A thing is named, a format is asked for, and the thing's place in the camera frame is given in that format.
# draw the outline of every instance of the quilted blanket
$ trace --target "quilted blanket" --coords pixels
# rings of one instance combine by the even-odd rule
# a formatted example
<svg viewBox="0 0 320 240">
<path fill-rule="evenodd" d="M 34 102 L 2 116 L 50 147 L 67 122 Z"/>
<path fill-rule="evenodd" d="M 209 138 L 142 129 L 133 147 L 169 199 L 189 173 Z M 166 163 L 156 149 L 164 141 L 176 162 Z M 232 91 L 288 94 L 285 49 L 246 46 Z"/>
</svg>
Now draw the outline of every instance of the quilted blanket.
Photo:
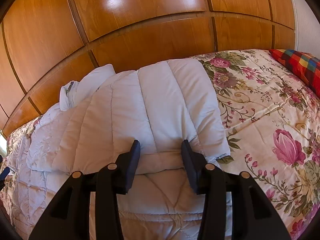
<svg viewBox="0 0 320 240">
<path fill-rule="evenodd" d="M 216 91 L 231 150 L 218 160 L 220 167 L 235 174 L 250 172 L 292 239 L 297 239 L 319 208 L 319 99 L 267 51 L 224 51 L 193 58 Z M 39 171 L 33 179 L 42 176 L 50 185 L 61 178 L 56 174 L 48 180 L 50 173 Z M 10 216 L 24 239 L 58 188 L 48 190 L 41 204 L 26 203 L 15 189 Z M 91 202 L 94 212 L 94 194 Z M 196 239 L 204 196 L 192 192 L 183 169 L 171 169 L 136 175 L 128 195 L 118 196 L 118 204 L 125 239 Z M 91 238 L 93 225 L 91 216 Z"/>
</svg>

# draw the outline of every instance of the wooden wall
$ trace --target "wooden wall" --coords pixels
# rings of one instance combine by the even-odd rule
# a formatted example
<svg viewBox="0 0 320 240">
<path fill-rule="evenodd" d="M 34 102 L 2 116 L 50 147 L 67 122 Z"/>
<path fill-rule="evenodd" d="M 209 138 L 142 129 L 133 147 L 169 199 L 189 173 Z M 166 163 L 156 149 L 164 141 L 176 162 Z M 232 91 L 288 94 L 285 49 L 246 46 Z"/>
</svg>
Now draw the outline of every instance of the wooden wall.
<svg viewBox="0 0 320 240">
<path fill-rule="evenodd" d="M 15 0 L 1 23 L 0 128 L 44 114 L 95 67 L 294 48 L 294 29 L 291 0 Z"/>
</svg>

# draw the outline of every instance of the plaid pillow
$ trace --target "plaid pillow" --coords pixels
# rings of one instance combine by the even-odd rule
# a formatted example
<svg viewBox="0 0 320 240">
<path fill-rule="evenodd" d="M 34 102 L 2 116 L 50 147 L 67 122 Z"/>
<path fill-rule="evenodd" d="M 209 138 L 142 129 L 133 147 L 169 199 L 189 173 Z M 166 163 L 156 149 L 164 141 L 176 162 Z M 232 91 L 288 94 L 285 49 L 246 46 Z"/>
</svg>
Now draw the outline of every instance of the plaid pillow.
<svg viewBox="0 0 320 240">
<path fill-rule="evenodd" d="M 271 56 L 298 76 L 320 98 L 320 60 L 293 49 L 270 49 Z"/>
</svg>

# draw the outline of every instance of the white wall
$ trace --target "white wall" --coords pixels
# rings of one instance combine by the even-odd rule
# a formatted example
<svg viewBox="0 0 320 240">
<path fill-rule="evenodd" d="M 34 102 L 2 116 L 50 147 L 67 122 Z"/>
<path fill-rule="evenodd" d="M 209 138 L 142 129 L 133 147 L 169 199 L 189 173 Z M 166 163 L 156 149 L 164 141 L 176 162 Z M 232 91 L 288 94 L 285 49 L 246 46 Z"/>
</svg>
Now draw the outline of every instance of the white wall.
<svg viewBox="0 0 320 240">
<path fill-rule="evenodd" d="M 295 49 L 320 58 L 320 23 L 305 0 L 292 0 L 296 23 Z"/>
</svg>

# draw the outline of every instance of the floral fabric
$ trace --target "floral fabric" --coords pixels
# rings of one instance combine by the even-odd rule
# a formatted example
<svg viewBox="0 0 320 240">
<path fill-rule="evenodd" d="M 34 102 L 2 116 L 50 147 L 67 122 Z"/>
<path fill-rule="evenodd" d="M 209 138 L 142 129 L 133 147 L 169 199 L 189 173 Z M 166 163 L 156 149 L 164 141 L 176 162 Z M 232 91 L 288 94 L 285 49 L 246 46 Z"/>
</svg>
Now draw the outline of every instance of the floral fabric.
<svg viewBox="0 0 320 240">
<path fill-rule="evenodd" d="M 16 147 L 17 142 L 19 141 L 19 138 L 23 134 L 27 134 L 28 136 L 31 136 L 33 131 L 35 130 L 35 127 L 37 123 L 40 121 L 41 116 L 37 117 L 36 119 L 22 125 L 17 130 L 13 131 L 8 139 L 7 139 L 7 156 L 13 151 L 13 149 Z M 0 167 L 0 173 L 3 171 L 3 169 L 7 167 L 7 158 L 4 158 L 2 165 Z M 16 180 L 17 180 L 17 174 L 11 171 L 9 175 L 5 178 L 5 186 L 0 191 L 0 199 L 3 202 L 3 206 L 7 210 L 8 214 L 11 214 L 11 207 L 12 207 L 12 194 L 14 192 L 15 186 L 16 186 Z"/>
<path fill-rule="evenodd" d="M 248 171 L 297 239 L 319 208 L 319 99 L 268 51 L 193 58 L 217 93 L 231 150 L 218 160 L 221 168 Z"/>
</svg>

